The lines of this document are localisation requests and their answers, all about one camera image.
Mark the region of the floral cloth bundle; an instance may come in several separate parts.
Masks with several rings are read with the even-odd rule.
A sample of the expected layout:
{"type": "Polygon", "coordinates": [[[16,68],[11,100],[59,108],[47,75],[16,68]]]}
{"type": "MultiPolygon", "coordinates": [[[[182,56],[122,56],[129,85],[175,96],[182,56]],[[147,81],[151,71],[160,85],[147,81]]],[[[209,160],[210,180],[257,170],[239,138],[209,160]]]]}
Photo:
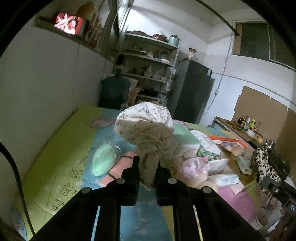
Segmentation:
{"type": "Polygon", "coordinates": [[[154,188],[158,166],[166,166],[173,156],[173,120],[169,110],[151,102],[141,102],[118,114],[114,132],[136,146],[139,179],[154,188]]]}

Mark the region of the glass jar on refrigerator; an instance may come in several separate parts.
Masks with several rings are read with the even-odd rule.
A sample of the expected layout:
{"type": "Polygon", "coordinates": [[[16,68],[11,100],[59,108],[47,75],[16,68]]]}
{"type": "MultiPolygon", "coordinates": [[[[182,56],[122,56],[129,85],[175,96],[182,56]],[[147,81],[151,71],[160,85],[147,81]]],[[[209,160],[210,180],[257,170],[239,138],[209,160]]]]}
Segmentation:
{"type": "Polygon", "coordinates": [[[189,60],[192,60],[193,57],[195,56],[196,52],[197,52],[196,49],[194,49],[194,48],[189,48],[189,49],[188,49],[188,53],[187,53],[187,58],[188,58],[189,60]]]}

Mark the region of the metal kitchen shelf rack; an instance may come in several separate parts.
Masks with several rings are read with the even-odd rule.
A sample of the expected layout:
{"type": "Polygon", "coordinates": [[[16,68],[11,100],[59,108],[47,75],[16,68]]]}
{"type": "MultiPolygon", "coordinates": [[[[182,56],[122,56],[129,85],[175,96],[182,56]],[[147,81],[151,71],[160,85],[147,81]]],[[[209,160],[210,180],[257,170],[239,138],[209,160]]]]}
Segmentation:
{"type": "Polygon", "coordinates": [[[163,32],[152,36],[126,31],[119,52],[123,57],[123,77],[137,81],[131,104],[150,101],[165,105],[175,75],[180,39],[163,32]]]}

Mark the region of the kitchen counter with bottles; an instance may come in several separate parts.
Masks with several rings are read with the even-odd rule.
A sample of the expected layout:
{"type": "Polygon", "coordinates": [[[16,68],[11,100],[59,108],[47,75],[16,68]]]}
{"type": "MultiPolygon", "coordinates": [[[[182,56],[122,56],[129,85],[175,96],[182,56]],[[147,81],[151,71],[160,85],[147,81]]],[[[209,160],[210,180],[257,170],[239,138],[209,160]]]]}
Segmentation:
{"type": "Polygon", "coordinates": [[[220,117],[215,117],[212,126],[214,127],[215,124],[219,125],[223,129],[229,131],[233,135],[239,137],[241,140],[246,142],[249,146],[251,146],[254,149],[261,148],[264,145],[269,146],[270,149],[275,149],[275,142],[273,140],[265,139],[263,140],[263,143],[259,142],[260,135],[257,135],[257,137],[252,138],[247,135],[246,130],[242,129],[241,126],[233,121],[229,121],[220,117]]]}

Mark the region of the dark grey refrigerator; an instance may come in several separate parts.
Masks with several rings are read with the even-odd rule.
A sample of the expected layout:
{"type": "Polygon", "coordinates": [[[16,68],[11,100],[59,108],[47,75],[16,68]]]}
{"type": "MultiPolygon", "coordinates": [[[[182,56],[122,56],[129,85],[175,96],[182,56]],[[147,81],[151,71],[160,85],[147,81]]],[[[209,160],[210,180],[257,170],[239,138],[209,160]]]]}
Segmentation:
{"type": "Polygon", "coordinates": [[[193,60],[178,64],[166,103],[172,119],[200,122],[214,83],[211,75],[211,69],[193,60]]]}

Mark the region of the leopard print soft item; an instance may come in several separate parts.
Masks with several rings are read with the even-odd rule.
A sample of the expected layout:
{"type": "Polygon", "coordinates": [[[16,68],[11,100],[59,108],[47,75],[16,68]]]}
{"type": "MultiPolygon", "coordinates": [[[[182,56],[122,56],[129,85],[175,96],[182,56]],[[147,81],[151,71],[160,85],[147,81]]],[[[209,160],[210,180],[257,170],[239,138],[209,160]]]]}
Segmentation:
{"type": "Polygon", "coordinates": [[[268,152],[266,149],[257,148],[251,156],[250,169],[254,175],[254,179],[258,184],[268,176],[275,182],[280,183],[281,179],[275,172],[274,168],[268,163],[268,152]]]}

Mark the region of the blue water jug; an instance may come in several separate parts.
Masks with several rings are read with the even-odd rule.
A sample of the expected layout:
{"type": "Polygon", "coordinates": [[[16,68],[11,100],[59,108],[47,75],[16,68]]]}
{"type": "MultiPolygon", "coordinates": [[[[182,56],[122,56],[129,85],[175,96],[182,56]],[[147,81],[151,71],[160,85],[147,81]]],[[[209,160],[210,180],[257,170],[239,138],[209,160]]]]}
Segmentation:
{"type": "Polygon", "coordinates": [[[101,85],[102,90],[98,106],[101,108],[121,110],[122,105],[127,102],[131,86],[128,79],[122,77],[121,69],[116,69],[113,76],[102,80],[101,85]]]}

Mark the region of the green white tissue pack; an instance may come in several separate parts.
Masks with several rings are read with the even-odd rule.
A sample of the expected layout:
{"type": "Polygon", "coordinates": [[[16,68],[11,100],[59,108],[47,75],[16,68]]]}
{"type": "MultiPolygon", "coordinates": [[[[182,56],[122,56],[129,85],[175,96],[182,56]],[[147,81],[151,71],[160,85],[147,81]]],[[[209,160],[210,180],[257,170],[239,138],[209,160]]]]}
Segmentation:
{"type": "Polygon", "coordinates": [[[205,133],[196,129],[192,129],[190,132],[200,143],[196,155],[205,159],[208,175],[221,173],[227,166],[229,158],[205,133]]]}

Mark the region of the brown cardboard wall panel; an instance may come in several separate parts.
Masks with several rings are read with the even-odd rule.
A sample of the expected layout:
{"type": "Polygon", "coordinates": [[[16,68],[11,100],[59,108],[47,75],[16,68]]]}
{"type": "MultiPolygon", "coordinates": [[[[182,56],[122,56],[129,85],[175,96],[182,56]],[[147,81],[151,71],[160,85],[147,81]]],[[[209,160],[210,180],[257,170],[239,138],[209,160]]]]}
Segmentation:
{"type": "Polygon", "coordinates": [[[233,121],[248,115],[260,121],[265,139],[275,141],[276,150],[291,164],[296,159],[295,112],[274,98],[244,86],[234,108],[233,121]]]}

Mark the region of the pink plush toy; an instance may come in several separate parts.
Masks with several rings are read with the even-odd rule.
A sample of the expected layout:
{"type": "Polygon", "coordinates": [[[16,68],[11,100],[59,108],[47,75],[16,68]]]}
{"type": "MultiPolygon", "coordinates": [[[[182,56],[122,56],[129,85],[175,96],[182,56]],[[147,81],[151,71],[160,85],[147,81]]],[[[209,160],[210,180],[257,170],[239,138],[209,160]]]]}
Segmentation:
{"type": "Polygon", "coordinates": [[[181,156],[182,162],[177,168],[176,178],[189,187],[197,187],[207,180],[207,157],[197,157],[194,150],[185,151],[181,156]]]}

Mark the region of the dark window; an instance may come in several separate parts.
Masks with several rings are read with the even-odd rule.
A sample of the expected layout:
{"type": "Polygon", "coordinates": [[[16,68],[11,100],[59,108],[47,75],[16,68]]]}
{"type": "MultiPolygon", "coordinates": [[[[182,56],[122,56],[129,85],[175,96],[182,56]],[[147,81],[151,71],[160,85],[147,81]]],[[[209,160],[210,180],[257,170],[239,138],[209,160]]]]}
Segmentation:
{"type": "Polygon", "coordinates": [[[278,33],[266,23],[237,23],[233,55],[273,62],[295,70],[295,58],[278,33]]]}

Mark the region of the colourful foam play mat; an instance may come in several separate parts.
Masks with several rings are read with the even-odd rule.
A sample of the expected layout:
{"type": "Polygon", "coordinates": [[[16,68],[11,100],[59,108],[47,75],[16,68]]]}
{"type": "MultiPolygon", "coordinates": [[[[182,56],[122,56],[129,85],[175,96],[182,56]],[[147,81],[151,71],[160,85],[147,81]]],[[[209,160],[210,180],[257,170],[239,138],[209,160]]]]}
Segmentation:
{"type": "Polygon", "coordinates": [[[91,172],[101,140],[115,139],[119,159],[136,146],[114,132],[115,109],[80,108],[48,142],[22,183],[27,210],[16,203],[14,225],[27,240],[262,240],[212,188],[185,185],[182,203],[158,206],[139,182],[135,206],[101,205],[91,172]]]}

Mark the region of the green white cardboard box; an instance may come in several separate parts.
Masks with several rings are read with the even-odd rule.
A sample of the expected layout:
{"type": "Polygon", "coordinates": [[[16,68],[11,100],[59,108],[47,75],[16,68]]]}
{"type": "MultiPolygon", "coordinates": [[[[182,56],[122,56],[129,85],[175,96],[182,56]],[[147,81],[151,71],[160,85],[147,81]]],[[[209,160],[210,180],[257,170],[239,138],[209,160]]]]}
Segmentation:
{"type": "Polygon", "coordinates": [[[190,132],[190,130],[179,122],[173,122],[173,158],[182,156],[186,151],[196,153],[200,147],[200,141],[190,132]]]}

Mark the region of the green item in clear bag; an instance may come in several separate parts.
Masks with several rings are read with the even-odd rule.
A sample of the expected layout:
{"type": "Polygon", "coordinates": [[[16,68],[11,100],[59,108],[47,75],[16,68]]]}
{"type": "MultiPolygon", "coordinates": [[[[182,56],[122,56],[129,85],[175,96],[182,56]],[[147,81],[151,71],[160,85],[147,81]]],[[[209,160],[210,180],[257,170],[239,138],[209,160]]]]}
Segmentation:
{"type": "Polygon", "coordinates": [[[95,148],[91,172],[99,177],[109,172],[109,170],[118,162],[121,147],[113,138],[110,140],[101,140],[98,147],[95,148]]]}

